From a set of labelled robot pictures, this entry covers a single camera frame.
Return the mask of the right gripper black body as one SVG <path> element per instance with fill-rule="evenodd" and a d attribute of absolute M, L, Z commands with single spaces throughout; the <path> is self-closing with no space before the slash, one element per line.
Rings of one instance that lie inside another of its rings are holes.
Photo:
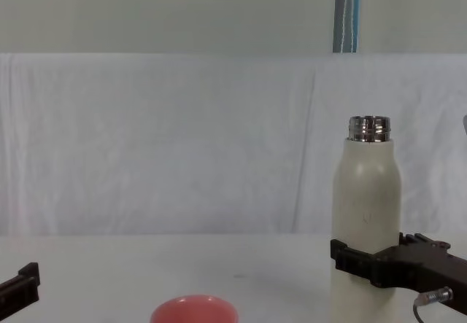
<path fill-rule="evenodd" d="M 375 287 L 415 291 L 417 308 L 441 303 L 466 314 L 466 260 L 423 244 L 394 246 L 374 257 Z"/>

